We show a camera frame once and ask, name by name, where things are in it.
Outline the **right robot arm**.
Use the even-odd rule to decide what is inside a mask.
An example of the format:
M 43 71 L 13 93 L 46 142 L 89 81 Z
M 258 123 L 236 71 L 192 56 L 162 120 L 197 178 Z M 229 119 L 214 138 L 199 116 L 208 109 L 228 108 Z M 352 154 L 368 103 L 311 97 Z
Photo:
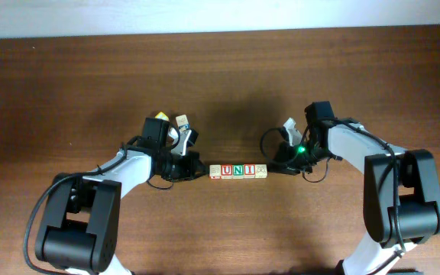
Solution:
M 322 161 L 346 160 L 364 176 L 366 232 L 336 274 L 387 274 L 406 253 L 440 234 L 440 185 L 432 154 L 407 150 L 357 121 L 318 117 L 304 132 L 293 119 L 277 129 L 283 142 L 268 170 L 305 175 Z

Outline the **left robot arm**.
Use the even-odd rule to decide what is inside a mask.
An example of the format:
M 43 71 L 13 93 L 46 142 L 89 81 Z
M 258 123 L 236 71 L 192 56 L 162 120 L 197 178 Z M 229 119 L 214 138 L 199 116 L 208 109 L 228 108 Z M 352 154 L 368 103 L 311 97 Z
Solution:
M 55 274 L 129 274 L 118 259 L 121 200 L 158 175 L 171 183 L 205 175 L 199 153 L 122 147 L 89 172 L 60 173 L 39 198 L 43 217 L 34 243 L 38 260 Z

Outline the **red letter I block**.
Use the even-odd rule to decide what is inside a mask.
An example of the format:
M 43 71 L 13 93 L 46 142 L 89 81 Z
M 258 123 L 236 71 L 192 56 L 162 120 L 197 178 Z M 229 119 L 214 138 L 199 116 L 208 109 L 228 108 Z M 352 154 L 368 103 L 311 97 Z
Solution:
M 244 165 L 244 178 L 251 179 L 255 178 L 256 175 L 256 167 L 254 164 L 245 164 Z

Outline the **yellow wooden block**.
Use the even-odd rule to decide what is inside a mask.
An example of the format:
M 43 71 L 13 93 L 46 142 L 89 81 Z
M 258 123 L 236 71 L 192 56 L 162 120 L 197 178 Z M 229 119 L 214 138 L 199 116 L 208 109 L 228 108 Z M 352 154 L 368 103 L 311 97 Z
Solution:
M 159 112 L 157 115 L 155 115 L 155 118 L 162 119 L 164 121 L 170 120 L 169 117 L 163 112 Z

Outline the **red letter U block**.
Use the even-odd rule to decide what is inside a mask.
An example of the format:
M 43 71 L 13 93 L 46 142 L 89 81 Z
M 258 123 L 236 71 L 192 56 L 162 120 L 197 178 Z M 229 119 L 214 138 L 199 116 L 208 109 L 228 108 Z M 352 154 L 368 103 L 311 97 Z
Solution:
M 231 164 L 222 164 L 221 165 L 221 178 L 223 180 L 228 180 L 233 178 L 233 170 Z

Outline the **green letter N block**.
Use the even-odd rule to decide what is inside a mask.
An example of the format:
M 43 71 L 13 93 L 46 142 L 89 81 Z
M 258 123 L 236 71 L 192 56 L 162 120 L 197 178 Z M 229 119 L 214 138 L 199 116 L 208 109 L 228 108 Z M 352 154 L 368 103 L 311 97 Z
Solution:
M 234 179 L 244 179 L 244 165 L 235 164 L 232 166 L 232 177 Z

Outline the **green edged picture block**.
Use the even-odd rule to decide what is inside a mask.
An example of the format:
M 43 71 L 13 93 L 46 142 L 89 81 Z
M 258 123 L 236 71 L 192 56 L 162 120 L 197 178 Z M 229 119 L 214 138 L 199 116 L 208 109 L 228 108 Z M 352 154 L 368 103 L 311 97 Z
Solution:
M 256 178 L 267 178 L 267 165 L 266 164 L 256 164 L 255 165 L 255 177 Z

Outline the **plain block blue side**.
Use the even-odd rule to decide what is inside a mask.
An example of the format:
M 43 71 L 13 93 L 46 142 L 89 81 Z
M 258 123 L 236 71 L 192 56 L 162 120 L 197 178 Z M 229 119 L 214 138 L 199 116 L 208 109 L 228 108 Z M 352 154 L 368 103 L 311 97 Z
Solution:
M 186 115 L 176 116 L 176 123 L 180 131 L 186 131 L 189 129 L 189 121 Z

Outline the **plain wooden picture block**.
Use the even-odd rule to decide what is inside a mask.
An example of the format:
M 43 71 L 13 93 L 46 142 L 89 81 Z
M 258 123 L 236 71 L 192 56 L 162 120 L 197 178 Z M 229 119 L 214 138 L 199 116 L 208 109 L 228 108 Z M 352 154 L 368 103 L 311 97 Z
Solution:
M 220 164 L 212 164 L 209 166 L 209 178 L 212 180 L 219 180 L 221 178 L 221 168 Z

